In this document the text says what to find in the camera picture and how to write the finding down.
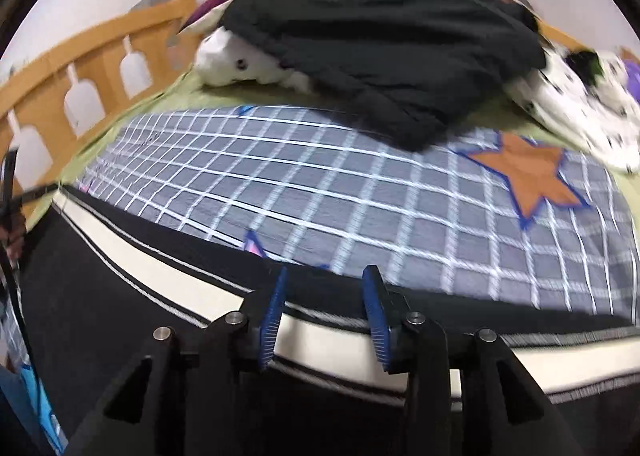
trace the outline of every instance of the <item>star pattern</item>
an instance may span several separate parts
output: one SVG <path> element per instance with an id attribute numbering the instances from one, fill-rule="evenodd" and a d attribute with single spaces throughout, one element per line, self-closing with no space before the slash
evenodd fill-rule
<path id="1" fill-rule="evenodd" d="M 526 229 L 545 200 L 561 208 L 589 204 L 558 173 L 564 149 L 538 146 L 519 135 L 500 133 L 498 149 L 460 152 L 507 182 L 521 229 Z"/>

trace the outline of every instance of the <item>metal screw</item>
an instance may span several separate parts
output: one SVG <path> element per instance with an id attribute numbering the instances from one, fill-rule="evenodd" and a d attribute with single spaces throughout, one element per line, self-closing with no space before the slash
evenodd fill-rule
<path id="1" fill-rule="evenodd" d="M 171 337 L 171 328 L 168 326 L 161 326 L 154 331 L 154 339 L 157 341 L 166 341 Z"/>
<path id="2" fill-rule="evenodd" d="M 406 315 L 406 321 L 409 324 L 418 325 L 418 324 L 423 324 L 424 321 L 426 321 L 426 318 L 419 311 L 411 311 Z"/>
<path id="3" fill-rule="evenodd" d="M 230 311 L 225 315 L 227 324 L 240 324 L 242 321 L 244 321 L 244 313 L 241 311 Z"/>
<path id="4" fill-rule="evenodd" d="M 482 328 L 478 332 L 478 337 L 484 342 L 494 342 L 498 338 L 495 331 L 489 330 L 489 328 Z"/>

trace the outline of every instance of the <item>white plush toy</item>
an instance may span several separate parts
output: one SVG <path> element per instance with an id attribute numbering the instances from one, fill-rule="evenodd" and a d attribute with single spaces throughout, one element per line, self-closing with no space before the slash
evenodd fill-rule
<path id="1" fill-rule="evenodd" d="M 280 68 L 275 58 L 225 27 L 218 27 L 200 43 L 193 67 L 210 86 L 256 80 L 260 84 L 278 83 L 302 93 L 311 91 L 305 74 Z"/>
<path id="2" fill-rule="evenodd" d="M 640 171 L 640 126 L 592 96 L 557 52 L 545 50 L 545 55 L 546 68 L 507 87 L 511 98 L 547 129 L 607 167 Z"/>

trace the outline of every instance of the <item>wooden headboard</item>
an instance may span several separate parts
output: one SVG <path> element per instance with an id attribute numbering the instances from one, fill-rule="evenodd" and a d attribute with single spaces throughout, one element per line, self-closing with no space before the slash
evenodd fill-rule
<path id="1" fill-rule="evenodd" d="M 188 67 L 200 41 L 193 34 L 175 35 L 195 8 L 196 0 L 173 0 L 106 21 L 46 51 L 0 86 L 0 151 L 18 145 L 17 177 L 22 169 L 27 186 L 55 180 L 76 151 L 120 113 L 170 85 Z M 120 65 L 128 54 L 140 60 L 139 53 L 146 61 L 148 88 L 130 98 Z M 70 98 L 65 113 L 65 96 L 78 83 L 85 91 L 97 90 L 94 100 L 104 109 L 104 116 L 98 112 L 95 123 L 89 122 L 90 129 L 73 121 Z M 17 180 L 14 189 L 26 187 Z"/>

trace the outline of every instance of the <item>purple pillow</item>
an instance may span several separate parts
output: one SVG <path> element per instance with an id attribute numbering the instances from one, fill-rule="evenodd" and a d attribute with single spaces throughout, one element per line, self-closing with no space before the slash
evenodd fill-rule
<path id="1" fill-rule="evenodd" d="M 625 61 L 626 73 L 629 80 L 626 83 L 626 89 L 629 93 L 640 102 L 640 64 L 634 61 Z"/>
<path id="2" fill-rule="evenodd" d="M 188 19 L 182 24 L 179 32 L 191 27 L 194 23 L 201 20 L 204 16 L 207 16 L 212 10 L 219 7 L 223 3 L 226 3 L 230 0 L 207 0 L 202 5 L 200 5 L 196 10 L 193 11 L 193 14 L 188 17 Z"/>

